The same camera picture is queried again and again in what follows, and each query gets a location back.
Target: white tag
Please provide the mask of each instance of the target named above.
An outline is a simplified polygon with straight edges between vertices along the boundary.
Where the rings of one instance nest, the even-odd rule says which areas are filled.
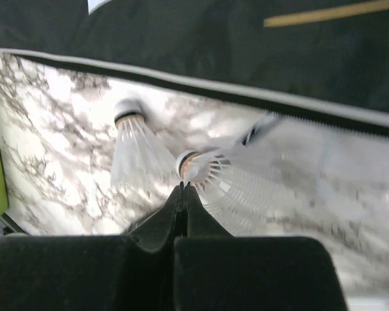
[[[88,14],[91,15],[93,11],[110,1],[111,0],[88,0]]]

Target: white piping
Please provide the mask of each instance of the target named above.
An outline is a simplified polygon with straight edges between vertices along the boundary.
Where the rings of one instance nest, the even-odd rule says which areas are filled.
[[[6,48],[0,48],[0,52],[47,58],[49,60],[54,60],[57,62],[79,63],[82,65],[90,65],[93,67],[101,67],[105,69],[123,71],[127,73],[135,73],[135,74],[150,76],[152,78],[157,78],[160,80],[173,82],[177,84],[199,87],[202,89],[209,89],[213,91],[220,91],[220,92],[230,93],[235,95],[243,95],[243,96],[253,97],[253,98],[258,98],[263,100],[271,100],[273,102],[279,102],[282,104],[288,104],[290,106],[310,109],[313,111],[318,111],[320,113],[326,113],[329,115],[335,115],[338,117],[344,117],[347,119],[353,119],[357,121],[367,122],[370,124],[389,127],[389,113],[372,111],[365,108],[346,106],[343,104],[328,102],[326,100],[318,100],[315,98],[303,97],[299,95],[291,95],[287,93],[270,91],[267,89],[260,89],[256,87],[239,86],[237,84],[209,81],[209,80],[203,80],[199,78],[189,78],[187,76],[164,73],[162,71],[147,69],[147,68],[138,67],[134,65],[110,63],[101,60],[90,60],[87,58],[80,58],[75,56],[61,56],[61,55],[54,55],[45,52],[25,51],[19,49],[6,49]]]

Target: white marble countertop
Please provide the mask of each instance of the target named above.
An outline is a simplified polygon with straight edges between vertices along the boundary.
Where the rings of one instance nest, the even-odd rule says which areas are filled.
[[[110,188],[112,108],[129,94],[143,99],[147,124],[175,156],[265,114],[0,55],[0,147],[18,225],[32,235],[109,235],[161,206],[177,177],[150,194]],[[348,295],[389,293],[389,140],[287,119],[262,148],[284,190],[271,194],[265,220],[242,213],[251,225],[232,233],[313,236]]]

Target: black band on shuttlecock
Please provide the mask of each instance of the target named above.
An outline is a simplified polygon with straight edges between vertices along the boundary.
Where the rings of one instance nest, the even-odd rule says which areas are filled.
[[[195,154],[198,154],[198,152],[196,152],[196,151],[190,152],[187,155],[185,155],[184,158],[180,161],[180,163],[179,163],[179,175],[180,175],[183,163],[185,163],[187,159],[189,159],[191,156],[193,156]]]
[[[121,119],[126,118],[126,117],[129,117],[129,116],[131,116],[131,115],[140,115],[140,116],[142,116],[142,117],[144,118],[144,115],[141,114],[140,112],[136,112],[136,111],[127,111],[126,113],[122,113],[122,114],[116,116],[116,117],[114,118],[114,123],[117,124],[117,122],[120,121]]]

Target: white shuttlecock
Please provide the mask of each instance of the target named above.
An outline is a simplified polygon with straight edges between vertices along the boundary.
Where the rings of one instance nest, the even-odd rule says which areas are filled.
[[[175,158],[145,124],[137,98],[114,107],[118,130],[111,169],[111,185],[125,190],[148,191],[155,183],[175,176]]]
[[[280,173],[243,145],[205,153],[188,150],[176,160],[176,171],[190,181],[206,210],[230,232],[252,232],[280,191]]]

